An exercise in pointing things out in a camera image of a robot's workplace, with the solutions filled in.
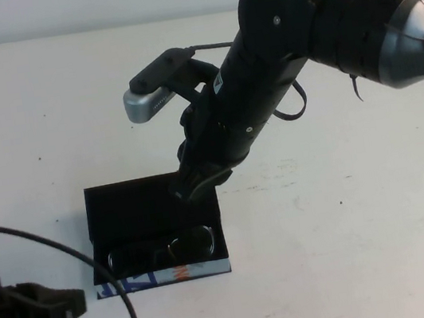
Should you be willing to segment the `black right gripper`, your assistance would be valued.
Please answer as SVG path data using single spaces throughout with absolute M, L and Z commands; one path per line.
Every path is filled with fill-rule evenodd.
M 288 57 L 274 65 L 221 68 L 209 96 L 184 121 L 185 142 L 171 194 L 195 202 L 224 184 L 295 80 L 293 59 Z M 208 166 L 218 171 L 195 171 Z

